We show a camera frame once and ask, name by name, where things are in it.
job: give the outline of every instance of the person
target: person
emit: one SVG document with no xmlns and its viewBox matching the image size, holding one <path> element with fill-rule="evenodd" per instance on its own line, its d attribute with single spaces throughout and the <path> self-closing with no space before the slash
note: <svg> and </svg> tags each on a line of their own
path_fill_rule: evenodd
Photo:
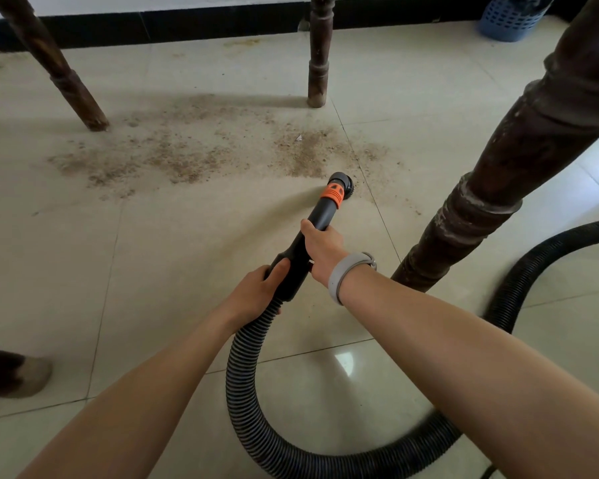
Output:
<svg viewBox="0 0 599 479">
<path fill-rule="evenodd" d="M 348 255 L 333 227 L 301 223 L 311 274 L 327 286 Z M 229 337 L 259 316 L 288 273 L 250 272 L 191 334 L 98 395 L 20 479 L 138 479 L 150 473 Z M 508 479 L 599 479 L 599 395 L 471 312 L 357 265 L 339 299 L 423 394 Z"/>
</svg>

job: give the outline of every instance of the furniture leg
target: furniture leg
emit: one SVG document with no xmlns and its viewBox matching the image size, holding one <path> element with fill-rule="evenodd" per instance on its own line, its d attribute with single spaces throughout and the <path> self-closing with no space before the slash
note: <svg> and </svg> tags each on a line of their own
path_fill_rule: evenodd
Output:
<svg viewBox="0 0 599 479">
<path fill-rule="evenodd" d="M 599 0 L 590 0 L 392 276 L 423 292 L 599 137 Z"/>
<path fill-rule="evenodd" d="M 51 377 L 51 362 L 0 350 L 0 397 L 30 397 Z"/>
<path fill-rule="evenodd" d="M 326 104 L 328 52 L 333 38 L 335 0 L 310 0 L 310 62 L 308 63 L 308 105 Z"/>
<path fill-rule="evenodd" d="M 49 72 L 51 80 L 91 131 L 103 131 L 108 120 L 78 74 L 71 69 L 47 28 L 33 13 L 28 0 L 0 0 L 7 19 L 24 46 Z"/>
</svg>

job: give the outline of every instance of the orange ring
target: orange ring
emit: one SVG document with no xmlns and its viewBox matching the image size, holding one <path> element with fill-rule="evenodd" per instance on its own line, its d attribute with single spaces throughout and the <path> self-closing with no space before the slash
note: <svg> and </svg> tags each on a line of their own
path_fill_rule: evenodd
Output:
<svg viewBox="0 0 599 479">
<path fill-rule="evenodd" d="M 319 197 L 330 198 L 339 210 L 339 205 L 343 202 L 343 187 L 338 183 L 329 183 Z"/>
</svg>

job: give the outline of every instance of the black corrugated hose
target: black corrugated hose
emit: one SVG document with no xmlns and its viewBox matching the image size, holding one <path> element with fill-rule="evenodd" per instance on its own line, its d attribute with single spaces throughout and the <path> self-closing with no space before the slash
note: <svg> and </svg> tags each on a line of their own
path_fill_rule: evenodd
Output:
<svg viewBox="0 0 599 479">
<path fill-rule="evenodd" d="M 484 319 L 512 332 L 519 310 L 537 277 L 555 260 L 599 243 L 599 222 L 581 225 L 543 241 L 508 272 Z M 321 455 L 288 443 L 266 421 L 257 401 L 257 358 L 282 302 L 274 297 L 255 321 L 235 335 L 226 370 L 231 422 L 248 455 L 277 479 L 401 479 L 439 459 L 461 436 L 455 425 L 433 410 L 397 441 L 368 452 Z"/>
</svg>

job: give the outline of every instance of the gray wristband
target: gray wristband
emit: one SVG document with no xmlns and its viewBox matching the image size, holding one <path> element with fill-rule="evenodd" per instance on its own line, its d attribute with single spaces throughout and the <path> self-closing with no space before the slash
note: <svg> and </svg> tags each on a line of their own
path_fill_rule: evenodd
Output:
<svg viewBox="0 0 599 479">
<path fill-rule="evenodd" d="M 373 270 L 377 270 L 375 258 L 368 252 L 352 253 L 340 260 L 328 278 L 328 293 L 340 306 L 343 306 L 342 301 L 339 300 L 339 288 L 342 285 L 343 278 L 353 267 L 360 264 L 368 264 Z"/>
</svg>

